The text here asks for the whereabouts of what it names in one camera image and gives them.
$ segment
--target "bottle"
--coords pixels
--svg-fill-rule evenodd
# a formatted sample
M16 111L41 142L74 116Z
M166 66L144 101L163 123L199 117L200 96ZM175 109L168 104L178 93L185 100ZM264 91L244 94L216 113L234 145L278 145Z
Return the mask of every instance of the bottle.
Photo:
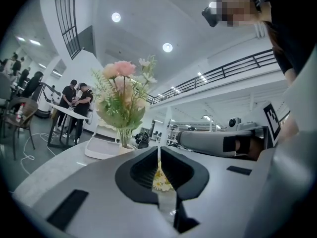
M16 121L20 122L23 115L24 103L21 104L18 113L16 113Z

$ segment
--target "recessed light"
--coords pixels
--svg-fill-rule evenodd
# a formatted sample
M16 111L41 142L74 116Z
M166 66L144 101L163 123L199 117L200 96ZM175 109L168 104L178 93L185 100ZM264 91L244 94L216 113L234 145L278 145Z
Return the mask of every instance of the recessed light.
M41 43L39 43L39 42L37 42L37 41L30 40L30 42L33 43L33 44L35 44L35 45L38 45L38 46L41 45Z
M57 76L60 76L60 77L61 77L61 74L59 74L58 72L53 71L53 73L55 73Z
M121 15L118 12L115 12L111 18L115 23L118 23L121 20Z
M171 52L173 50L173 46L171 43L164 43L163 50L165 52Z

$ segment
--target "gray floor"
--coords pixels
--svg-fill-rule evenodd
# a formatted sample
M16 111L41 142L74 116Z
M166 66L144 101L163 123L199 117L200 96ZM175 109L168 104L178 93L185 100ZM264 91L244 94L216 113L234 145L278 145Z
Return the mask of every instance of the gray floor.
M31 131L32 134L36 133L46 133L49 134L52 125L51 119L41 119L36 116L33 117L31 121ZM13 192L24 179L28 177L28 174L23 170L21 166L21 159L24 158L23 149L26 141L30 137L29 131L25 130L20 132L19 139L16 137L15 141L15 150L16 150L16 161L13 160L13 148L12 148L12 130L8 129L6 126L5 130L6 138L1 138L1 149L4 149L4 152L1 151L0 155L0 168L2 175L7 183L8 190ZM91 134L88 132L83 132L80 138L80 142L87 141L91 138ZM34 160L25 159L23 160L23 166L25 169L32 173L43 163L53 158L54 155L47 148L47 142L45 142L40 135L34 135L33 141L35 145L35 150L33 150L31 140L28 141L25 147L25 153L27 155L33 155ZM58 138L53 139L53 143L58 143ZM51 150L57 155L63 150L58 148L51 148Z

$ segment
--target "black t-shirt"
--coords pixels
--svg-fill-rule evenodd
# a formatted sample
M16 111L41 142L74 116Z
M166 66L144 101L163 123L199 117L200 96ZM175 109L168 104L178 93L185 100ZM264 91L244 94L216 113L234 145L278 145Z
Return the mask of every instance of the black t-shirt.
M89 102L87 103L79 103L76 107L75 107L75 110L74 112L75 113L78 113L82 116L86 116L87 115L87 112L88 112L88 108L90 106L90 103L93 101L93 93L92 93L92 90L91 89L88 89L86 92L83 92L82 96L80 97L79 100L84 100L86 99L87 97L91 98Z
M75 89L71 89L70 86L66 86L62 92L62 94L65 94L66 99L71 102L72 98L76 96L76 90ZM68 108L69 105L67 104L67 102L65 102L65 100L63 99L63 97L60 100L59 105L63 108Z
M299 74L317 43L315 0L275 0L271 2L272 28L282 51L274 51L285 74L293 68Z

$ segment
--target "pink rose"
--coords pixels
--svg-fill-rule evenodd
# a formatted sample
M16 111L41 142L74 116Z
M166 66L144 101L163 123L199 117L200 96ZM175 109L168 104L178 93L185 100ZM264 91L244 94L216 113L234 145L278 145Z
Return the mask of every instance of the pink rose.
M103 75L106 79L114 79L119 76L117 67L113 63L109 63L105 66L103 70Z
M136 66L134 64L131 64L130 61L118 61L114 63L114 66L116 67L117 71L121 76L130 76L135 71Z

